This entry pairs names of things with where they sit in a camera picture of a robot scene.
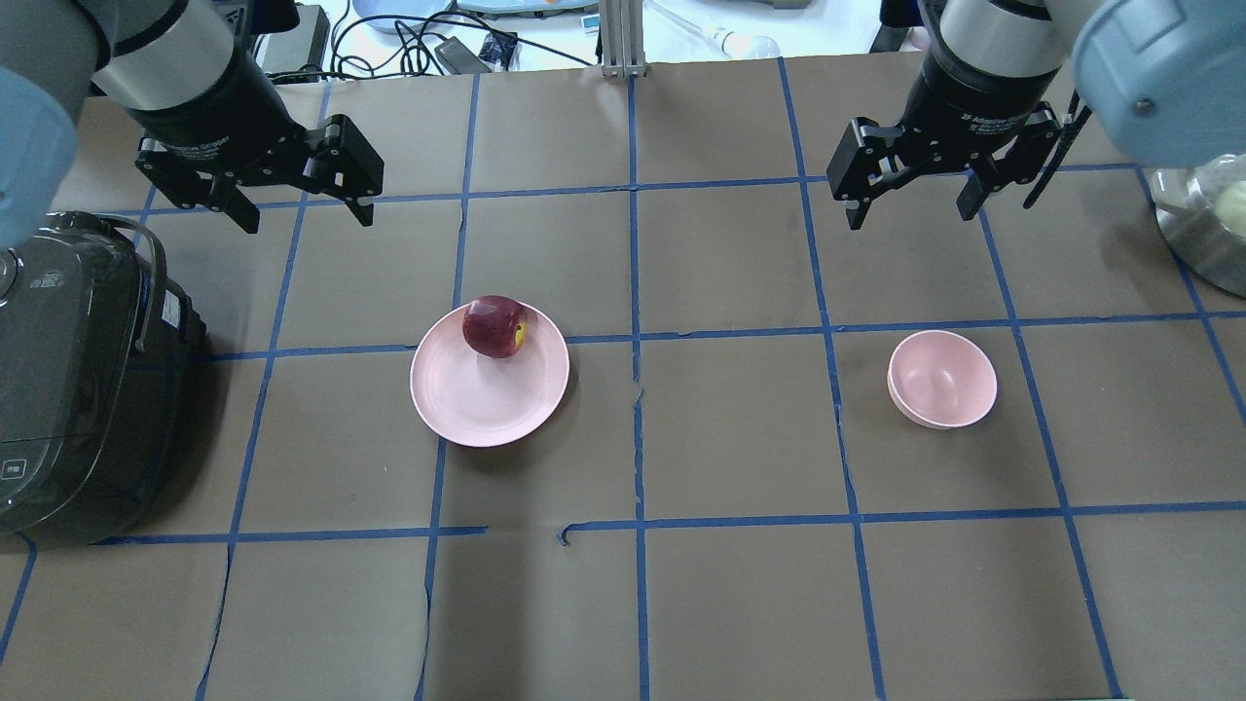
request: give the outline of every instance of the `metal bracket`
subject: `metal bracket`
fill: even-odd
[[[602,75],[643,76],[649,71],[644,62],[643,0],[599,0],[602,16]]]

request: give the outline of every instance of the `plum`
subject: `plum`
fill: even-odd
[[[472,299],[464,314],[464,340],[481,356],[510,359],[518,354],[528,329],[528,308],[502,296]]]

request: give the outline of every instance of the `pink bowl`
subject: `pink bowl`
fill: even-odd
[[[527,337],[506,360],[481,356],[464,340],[467,304],[424,335],[411,360],[411,401],[437,436],[471,448],[502,446],[553,415],[571,375],[567,341],[549,316],[528,310]]]
[[[982,349],[948,330],[922,330],[896,345],[887,392],[906,417],[927,428],[967,427],[987,413],[998,392]]]

